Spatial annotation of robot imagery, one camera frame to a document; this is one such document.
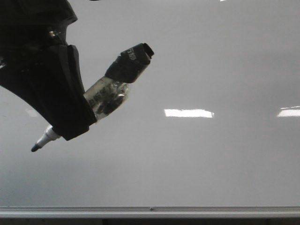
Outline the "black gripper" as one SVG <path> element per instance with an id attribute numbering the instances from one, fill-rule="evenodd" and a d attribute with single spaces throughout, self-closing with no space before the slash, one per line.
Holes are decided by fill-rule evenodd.
<path id="1" fill-rule="evenodd" d="M 2 0 L 0 64 L 6 66 L 52 45 L 66 45 L 77 16 L 67 0 Z"/>

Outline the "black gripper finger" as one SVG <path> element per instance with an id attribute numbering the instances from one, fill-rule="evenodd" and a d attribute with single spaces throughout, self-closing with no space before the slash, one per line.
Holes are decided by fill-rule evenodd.
<path id="1" fill-rule="evenodd" d="M 0 70 L 0 85 L 32 106 L 67 141 L 96 122 L 83 96 L 74 45 L 52 45 L 20 62 L 8 63 Z"/>

